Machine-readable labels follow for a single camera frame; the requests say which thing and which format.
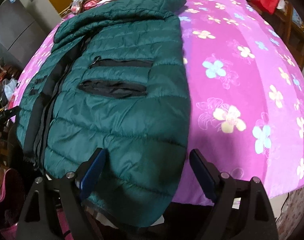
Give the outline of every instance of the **jacket zipper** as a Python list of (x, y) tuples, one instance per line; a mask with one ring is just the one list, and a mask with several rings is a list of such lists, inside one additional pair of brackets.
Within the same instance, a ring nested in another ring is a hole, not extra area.
[(152, 67), (153, 61), (146, 59), (102, 59), (101, 56), (96, 56), (90, 68), (93, 67)]
[(70, 73), (75, 60), (82, 55), (85, 47), (87, 46), (87, 43), (89, 42), (89, 40), (91, 40), (90, 38), (86, 39), (85, 37), (83, 39), (84, 40), (81, 41), (81, 45), (78, 50), (78, 55), (76, 55), (76, 57), (74, 58), (74, 60), (72, 60), (72, 62), (70, 62), (69, 64), (66, 65), (62, 76), (60, 77), (60, 79), (58, 80), (58, 82), (56, 83), (56, 85), (53, 89), (51, 99), (49, 100), (47, 105), (44, 107), (43, 112), (42, 112), (41, 127), (40, 127), (39, 133), (37, 134), (35, 142), (34, 142), (34, 152), (36, 153), (36, 156), (38, 158), (38, 167), (40, 167), (40, 164), (41, 164), (41, 167), (43, 169), (41, 172), (43, 172), (43, 173), (45, 172), (44, 163), (43, 163), (44, 152), (45, 152), (45, 148), (47, 145), (47, 137), (48, 137), (48, 133), (49, 133), (49, 129), (50, 129), (50, 122), (52, 120), (52, 111), (53, 111), (54, 103), (62, 90), (62, 86), (65, 81), (65, 78)]
[(81, 82), (78, 88), (93, 95), (117, 99), (147, 95), (146, 86), (125, 81), (89, 79)]

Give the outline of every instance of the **wall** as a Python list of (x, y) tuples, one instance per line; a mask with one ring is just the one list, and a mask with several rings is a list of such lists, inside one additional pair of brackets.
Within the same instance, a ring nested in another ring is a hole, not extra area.
[(60, 15), (49, 0), (20, 0), (20, 2), (47, 34), (61, 21)]

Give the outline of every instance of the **green puffer jacket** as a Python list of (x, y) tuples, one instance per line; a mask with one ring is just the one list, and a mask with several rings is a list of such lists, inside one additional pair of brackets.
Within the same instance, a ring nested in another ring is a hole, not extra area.
[(186, 0), (117, 0), (64, 22), (20, 103), (25, 158), (60, 178), (109, 155), (89, 201), (115, 221), (155, 222), (177, 189), (190, 98), (180, 22)]

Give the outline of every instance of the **flower pattern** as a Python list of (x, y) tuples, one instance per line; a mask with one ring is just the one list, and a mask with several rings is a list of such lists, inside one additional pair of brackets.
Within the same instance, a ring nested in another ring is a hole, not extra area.
[(206, 39), (206, 38), (215, 39), (215, 37), (211, 35), (211, 33), (208, 31), (201, 31), (201, 32), (193, 31), (193, 34), (198, 35), (198, 37), (201, 39)]
[(256, 21), (256, 19), (252, 18), (251, 16), (249, 16), (249, 15), (248, 15), (248, 17), (249, 17), (249, 18), (250, 18), (251, 20), (254, 20), (254, 21)]
[(285, 73), (282, 68), (279, 67), (279, 71), (281, 72), (281, 77), (286, 80), (286, 82), (291, 85), (290, 76), (288, 73)]
[(248, 47), (241, 47), (238, 46), (237, 49), (241, 51), (241, 56), (242, 57), (250, 57), (250, 58), (255, 58), (255, 56), (251, 53), (250, 49)]
[(273, 38), (270, 38), (270, 41), (273, 42), (276, 46), (280, 46), (280, 43), (278, 43), (277, 41), (275, 41)]
[(250, 5), (246, 4), (245, 7), (246, 7), (250, 12), (253, 12), (253, 8), (252, 8)]
[(264, 148), (270, 149), (272, 146), (271, 139), (271, 128), (268, 125), (264, 125), (262, 130), (258, 126), (254, 126), (252, 134), (257, 140), (255, 141), (255, 152), (257, 154), (263, 153)]
[(235, 4), (235, 5), (237, 5), (237, 4), (241, 4), (241, 3), (239, 3), (239, 2), (237, 2), (237, 1), (235, 1), (235, 0), (230, 0), (233, 4)]
[(292, 77), (293, 77), (293, 83), (299, 88), (300, 91), (302, 91), (299, 80), (297, 80), (297, 78), (293, 74)]
[(227, 74), (222, 68), (224, 64), (220, 60), (216, 60), (213, 64), (209, 61), (204, 61), (202, 65), (207, 68), (205, 74), (208, 78), (215, 78), (217, 75), (224, 77)]
[(180, 21), (186, 21), (186, 22), (190, 22), (191, 19), (189, 17), (186, 17), (186, 16), (179, 16), (179, 20)]
[(274, 37), (277, 37), (277, 38), (279, 38), (280, 36), (279, 35), (277, 35), (276, 34), (276, 32), (275, 31), (273, 31), (273, 30), (270, 30), (269, 29), (269, 32), (271, 32), (271, 34), (274, 36)]
[(268, 50), (262, 41), (256, 41), (255, 43), (259, 46), (260, 49)]
[(296, 103), (294, 104), (294, 109), (299, 110), (300, 109), (300, 100), (297, 98)]
[(299, 130), (300, 138), (303, 139), (303, 137), (304, 137), (304, 119), (303, 119), (303, 117), (301, 117), (301, 118), (297, 117), (296, 122), (297, 122), (298, 126), (300, 127), (300, 130)]
[(249, 30), (251, 29), (249, 26), (245, 25), (244, 23), (241, 23), (244, 27), (247, 27)]
[(238, 19), (241, 19), (242, 21), (245, 20), (243, 16), (241, 16), (241, 15), (239, 15), (239, 14), (237, 14), (237, 13), (234, 13), (234, 17), (235, 17), (235, 18), (238, 18)]
[(221, 129), (224, 133), (233, 133), (234, 126), (239, 131), (244, 131), (246, 129), (246, 124), (239, 118), (240, 116), (241, 113), (235, 106), (230, 106), (228, 111), (216, 108), (213, 112), (213, 117), (216, 120), (224, 121), (221, 123)]
[(200, 11), (194, 10), (194, 9), (192, 9), (192, 8), (187, 9), (187, 10), (185, 10), (185, 11), (186, 11), (186, 12), (190, 12), (190, 13), (198, 13), (198, 12), (200, 12)]
[(224, 10), (225, 9), (225, 5), (224, 4), (220, 4), (220, 3), (216, 3), (216, 6), (215, 6), (216, 8), (219, 8), (219, 9), (221, 9), (221, 10)]
[(210, 16), (210, 15), (208, 15), (208, 18), (209, 18), (210, 21), (215, 21), (215, 22), (218, 23), (218, 24), (221, 23), (221, 20), (219, 20), (219, 19), (214, 19), (214, 17), (212, 17), (212, 16)]
[(275, 104), (278, 108), (282, 108), (282, 100), (283, 95), (280, 91), (277, 91), (275, 86), (270, 85), (271, 92), (269, 92), (269, 98), (271, 98), (273, 101), (275, 101)]
[(226, 75), (224, 77), (219, 77), (219, 79), (222, 82), (222, 87), (224, 89), (230, 89), (231, 84), (234, 86), (239, 86), (240, 82), (238, 81), (239, 75), (235, 72), (230, 70), (229, 67), (224, 66), (226, 68)]
[(281, 57), (281, 59), (285, 60), (284, 57), (277, 50), (276, 53)]
[(230, 106), (223, 103), (220, 98), (208, 98), (206, 102), (196, 103), (196, 107), (203, 111), (198, 119), (199, 128), (207, 130), (210, 124), (213, 128), (219, 128), (219, 131), (221, 122), (218, 123), (218, 120), (213, 117), (213, 112), (216, 108), (222, 108), (227, 112)]
[(229, 20), (227, 18), (223, 18), (223, 20), (227, 21), (227, 24), (235, 24), (236, 26), (239, 25), (235, 20)]
[(287, 62), (288, 62), (290, 65), (292, 65), (293, 67), (295, 67), (295, 64), (293, 63), (293, 61), (291, 60), (290, 57), (288, 57), (288, 56), (286, 56), (286, 55), (284, 55), (284, 57), (285, 57), (285, 59), (287, 60)]
[(301, 158), (300, 165), (298, 166), (296, 170), (296, 174), (300, 177), (300, 179), (303, 179), (304, 177), (304, 159)]

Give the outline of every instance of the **cable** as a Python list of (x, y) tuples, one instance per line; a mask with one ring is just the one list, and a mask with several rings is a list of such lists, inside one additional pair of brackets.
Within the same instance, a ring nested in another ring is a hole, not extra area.
[(281, 215), (282, 215), (282, 209), (283, 209), (285, 203), (287, 202), (287, 200), (289, 199), (289, 196), (290, 196), (290, 193), (288, 193), (288, 196), (286, 197), (286, 199), (285, 199), (285, 201), (284, 201), (284, 203), (283, 203), (283, 205), (282, 205), (282, 207), (281, 207), (281, 214), (280, 214), (280, 216), (279, 216), (278, 219), (276, 219), (275, 221), (278, 221), (278, 220), (280, 219), (280, 217), (281, 217)]

